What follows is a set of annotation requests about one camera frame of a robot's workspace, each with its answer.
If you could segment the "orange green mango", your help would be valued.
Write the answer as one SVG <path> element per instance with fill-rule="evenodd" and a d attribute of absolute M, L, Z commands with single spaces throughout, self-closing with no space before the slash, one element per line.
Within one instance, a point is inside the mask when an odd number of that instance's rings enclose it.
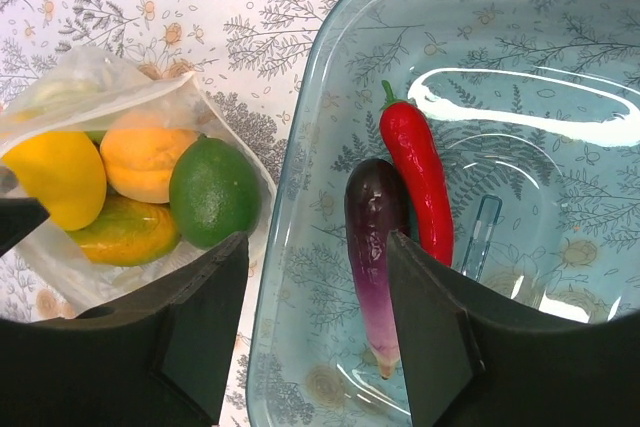
<path fill-rule="evenodd" d="M 109 195 L 94 222 L 68 232 L 94 264 L 134 267 L 172 252 L 180 233 L 168 206 Z"/>

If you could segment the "clear zip top bag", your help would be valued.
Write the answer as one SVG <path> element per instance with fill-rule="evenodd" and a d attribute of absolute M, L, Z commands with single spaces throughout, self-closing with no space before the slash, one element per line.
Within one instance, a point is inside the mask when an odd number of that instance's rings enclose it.
<path fill-rule="evenodd" d="M 229 235 L 266 249 L 275 185 L 187 72 L 152 80 L 77 47 L 1 115 L 3 199 L 48 219 L 17 251 L 76 312 L 194 261 Z"/>

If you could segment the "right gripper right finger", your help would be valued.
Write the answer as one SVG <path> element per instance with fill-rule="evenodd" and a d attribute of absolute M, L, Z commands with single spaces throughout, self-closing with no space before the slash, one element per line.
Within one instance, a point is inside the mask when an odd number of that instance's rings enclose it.
<path fill-rule="evenodd" d="M 583 324 L 510 300 L 400 232 L 390 291 L 416 426 L 635 426 L 639 317 Z"/>

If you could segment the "yellow lemon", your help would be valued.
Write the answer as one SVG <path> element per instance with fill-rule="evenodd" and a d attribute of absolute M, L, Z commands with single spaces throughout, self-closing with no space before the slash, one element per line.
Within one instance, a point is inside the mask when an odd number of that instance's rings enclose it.
<path fill-rule="evenodd" d="M 88 226 L 103 208 L 107 192 L 103 161 L 82 131 L 39 134 L 13 147 L 2 161 L 65 231 Z"/>

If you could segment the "dark green lime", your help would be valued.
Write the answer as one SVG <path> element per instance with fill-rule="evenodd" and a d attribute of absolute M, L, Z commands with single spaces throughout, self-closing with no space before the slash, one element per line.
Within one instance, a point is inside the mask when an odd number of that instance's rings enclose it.
<path fill-rule="evenodd" d="M 206 250 L 256 228 L 262 208 L 258 175 L 236 147 L 202 135 L 175 165 L 169 203 L 184 239 Z"/>

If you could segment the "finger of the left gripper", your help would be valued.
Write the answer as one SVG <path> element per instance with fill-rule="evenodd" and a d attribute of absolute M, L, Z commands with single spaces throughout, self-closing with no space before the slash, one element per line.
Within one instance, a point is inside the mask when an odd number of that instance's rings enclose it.
<path fill-rule="evenodd" d="M 49 212 L 35 198 L 2 198 L 0 256 L 4 256 L 48 218 Z"/>

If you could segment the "green cabbage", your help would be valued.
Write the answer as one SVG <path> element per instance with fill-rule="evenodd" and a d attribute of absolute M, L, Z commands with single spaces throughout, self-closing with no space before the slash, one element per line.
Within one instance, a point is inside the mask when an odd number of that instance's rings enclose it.
<path fill-rule="evenodd" d="M 30 97 L 30 103 L 23 110 L 14 113 L 12 119 L 16 123 L 31 121 L 105 91 L 103 85 L 90 80 L 53 81 L 39 87 Z"/>

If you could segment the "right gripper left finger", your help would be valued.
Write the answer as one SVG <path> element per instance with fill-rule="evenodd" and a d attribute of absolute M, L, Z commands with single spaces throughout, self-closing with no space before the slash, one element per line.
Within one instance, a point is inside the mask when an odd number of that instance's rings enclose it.
<path fill-rule="evenodd" d="M 1 324 L 5 426 L 213 426 L 248 277 L 248 240 L 78 317 Z"/>

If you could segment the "orange peach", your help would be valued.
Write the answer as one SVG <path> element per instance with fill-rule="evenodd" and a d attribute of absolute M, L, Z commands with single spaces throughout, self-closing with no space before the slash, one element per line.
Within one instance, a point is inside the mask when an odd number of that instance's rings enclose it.
<path fill-rule="evenodd" d="M 120 195 L 145 203 L 169 201 L 176 162 L 199 134 L 164 123 L 159 112 L 134 109 L 106 131 L 100 154 L 107 180 Z"/>

